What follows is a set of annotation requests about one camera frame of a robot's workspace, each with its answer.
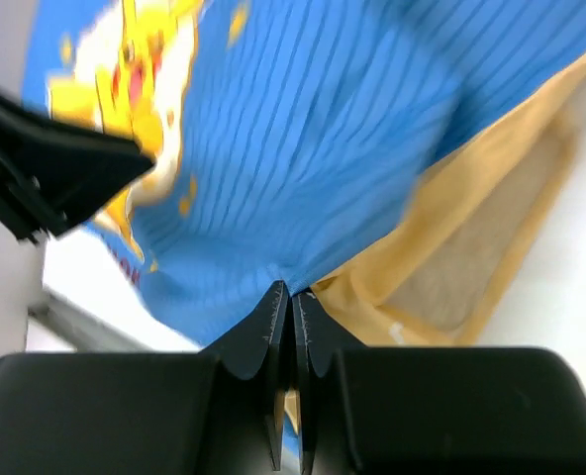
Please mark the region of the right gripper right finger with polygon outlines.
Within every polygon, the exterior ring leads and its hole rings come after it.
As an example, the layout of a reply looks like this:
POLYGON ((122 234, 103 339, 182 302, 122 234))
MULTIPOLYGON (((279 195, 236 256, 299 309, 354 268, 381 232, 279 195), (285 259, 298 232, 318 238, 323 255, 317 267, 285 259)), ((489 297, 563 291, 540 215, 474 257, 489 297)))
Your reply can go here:
POLYGON ((350 473, 343 353, 363 343, 336 322, 311 292, 292 299, 298 433, 303 473, 350 473))

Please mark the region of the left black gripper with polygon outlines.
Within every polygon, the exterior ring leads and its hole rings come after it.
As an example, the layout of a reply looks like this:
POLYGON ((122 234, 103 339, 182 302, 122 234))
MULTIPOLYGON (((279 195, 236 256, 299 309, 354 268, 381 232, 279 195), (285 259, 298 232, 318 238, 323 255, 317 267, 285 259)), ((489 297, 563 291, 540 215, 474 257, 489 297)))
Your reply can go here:
POLYGON ((68 232, 151 168, 132 139, 23 113, 0 96, 0 223, 18 240, 68 232))

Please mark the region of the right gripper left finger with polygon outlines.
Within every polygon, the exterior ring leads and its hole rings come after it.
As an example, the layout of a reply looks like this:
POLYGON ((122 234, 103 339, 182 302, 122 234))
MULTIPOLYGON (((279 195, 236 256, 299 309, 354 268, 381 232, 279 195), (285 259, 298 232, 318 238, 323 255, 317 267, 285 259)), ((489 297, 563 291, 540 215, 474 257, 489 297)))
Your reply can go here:
POLYGON ((217 358, 201 439, 203 470, 278 470, 287 386, 289 294, 273 283, 205 352, 217 358))

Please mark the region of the blue yellow cartoon pillowcase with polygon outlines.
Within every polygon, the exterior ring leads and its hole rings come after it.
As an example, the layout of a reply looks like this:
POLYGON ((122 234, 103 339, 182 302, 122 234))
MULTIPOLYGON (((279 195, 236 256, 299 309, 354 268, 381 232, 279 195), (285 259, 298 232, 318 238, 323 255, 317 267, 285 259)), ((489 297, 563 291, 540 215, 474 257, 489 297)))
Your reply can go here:
POLYGON ((424 172, 586 54, 586 1, 43 1, 23 94, 155 168, 48 280, 204 345, 341 277, 424 172))

